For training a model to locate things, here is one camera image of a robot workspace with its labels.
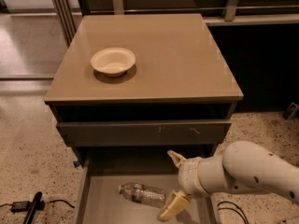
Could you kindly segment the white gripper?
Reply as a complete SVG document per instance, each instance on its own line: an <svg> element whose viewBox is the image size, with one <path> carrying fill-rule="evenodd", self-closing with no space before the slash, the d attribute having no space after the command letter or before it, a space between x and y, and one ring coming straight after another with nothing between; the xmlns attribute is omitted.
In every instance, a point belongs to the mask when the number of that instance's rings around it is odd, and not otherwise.
<svg viewBox="0 0 299 224"><path fill-rule="evenodd" d="M186 159L181 154L168 150L167 155L172 159L178 170L178 183L182 190L173 190L161 209L157 219L162 222L171 220L184 211L192 198L209 197L213 193L224 190L224 169L222 157Z"/></svg>

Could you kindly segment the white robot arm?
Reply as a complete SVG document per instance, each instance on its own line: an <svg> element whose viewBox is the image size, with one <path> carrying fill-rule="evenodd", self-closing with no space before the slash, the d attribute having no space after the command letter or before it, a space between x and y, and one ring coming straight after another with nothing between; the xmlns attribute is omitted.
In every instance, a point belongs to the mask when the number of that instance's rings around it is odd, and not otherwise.
<svg viewBox="0 0 299 224"><path fill-rule="evenodd" d="M192 199L214 193L275 193L299 204L299 168L268 149L248 141L230 144L219 156L185 158L167 154L178 168L179 191L171 193L158 215L168 221L184 211Z"/></svg>

